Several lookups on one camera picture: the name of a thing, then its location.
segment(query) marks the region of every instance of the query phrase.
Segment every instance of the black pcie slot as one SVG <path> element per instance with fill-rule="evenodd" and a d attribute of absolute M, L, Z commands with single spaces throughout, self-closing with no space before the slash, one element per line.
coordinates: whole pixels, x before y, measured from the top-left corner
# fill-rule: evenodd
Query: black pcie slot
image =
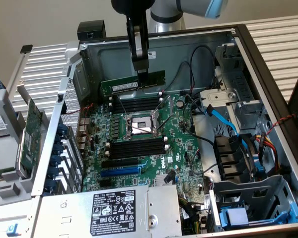
<path fill-rule="evenodd" d="M 122 159 L 122 160 L 107 160 L 107 161 L 101 162 L 101 166 L 102 168 L 112 168 L 112 167 L 138 165 L 138 163 L 139 161 L 137 158 Z"/>
<path fill-rule="evenodd" d="M 154 110 L 159 105 L 159 98 L 142 98 L 122 101 L 126 112 L 138 112 Z M 122 113 L 122 108 L 119 101 L 113 103 L 113 114 Z"/>
<path fill-rule="evenodd" d="M 164 154 L 162 138 L 113 143 L 111 159 Z"/>

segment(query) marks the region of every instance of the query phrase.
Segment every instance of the metal side panel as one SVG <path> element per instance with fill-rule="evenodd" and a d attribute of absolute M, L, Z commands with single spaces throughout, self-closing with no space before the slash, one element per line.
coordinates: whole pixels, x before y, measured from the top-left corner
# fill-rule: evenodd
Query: metal side panel
<path fill-rule="evenodd" d="M 51 46 L 33 47 L 22 55 L 22 62 L 9 84 L 9 98 L 16 111 L 26 115 L 27 105 L 16 90 L 24 84 L 39 109 L 51 117 L 61 79 L 67 76 L 70 57 L 77 52 L 78 41 Z"/>
<path fill-rule="evenodd" d="M 246 22 L 286 102 L 298 80 L 298 16 Z"/>

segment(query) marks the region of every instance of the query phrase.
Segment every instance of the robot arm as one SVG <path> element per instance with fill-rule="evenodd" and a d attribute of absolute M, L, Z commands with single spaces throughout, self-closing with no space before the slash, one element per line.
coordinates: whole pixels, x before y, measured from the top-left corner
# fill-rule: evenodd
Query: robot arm
<path fill-rule="evenodd" d="M 154 0 L 111 0 L 113 8 L 127 17 L 127 32 L 134 69 L 139 81 L 148 78 L 148 28 L 146 10 Z"/>

